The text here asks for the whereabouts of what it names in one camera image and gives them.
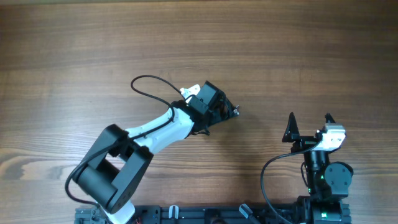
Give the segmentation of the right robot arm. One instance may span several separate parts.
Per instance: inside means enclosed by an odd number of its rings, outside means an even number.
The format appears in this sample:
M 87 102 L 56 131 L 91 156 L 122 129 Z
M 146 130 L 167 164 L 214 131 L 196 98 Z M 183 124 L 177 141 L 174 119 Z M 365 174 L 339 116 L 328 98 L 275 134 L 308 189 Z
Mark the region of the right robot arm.
M 341 148 L 346 138 L 343 125 L 331 114 L 313 136 L 299 133 L 293 113 L 289 114 L 282 142 L 291 142 L 292 152 L 303 154 L 309 196 L 299 196 L 294 205 L 294 223 L 351 223 L 349 205 L 342 200 L 349 194 L 353 168 L 344 162 L 331 162 L 329 155 Z

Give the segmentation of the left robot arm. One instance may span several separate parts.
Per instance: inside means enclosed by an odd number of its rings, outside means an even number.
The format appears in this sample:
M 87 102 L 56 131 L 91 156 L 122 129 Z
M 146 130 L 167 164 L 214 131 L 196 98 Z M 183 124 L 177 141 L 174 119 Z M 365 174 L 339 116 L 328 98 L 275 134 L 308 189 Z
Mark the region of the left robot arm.
M 93 198 L 92 223 L 128 223 L 135 213 L 130 199 L 153 156 L 188 136 L 206 134 L 214 124 L 238 116 L 225 93 L 210 82 L 181 88 L 182 99 L 162 116 L 129 129 L 105 128 L 68 176 Z

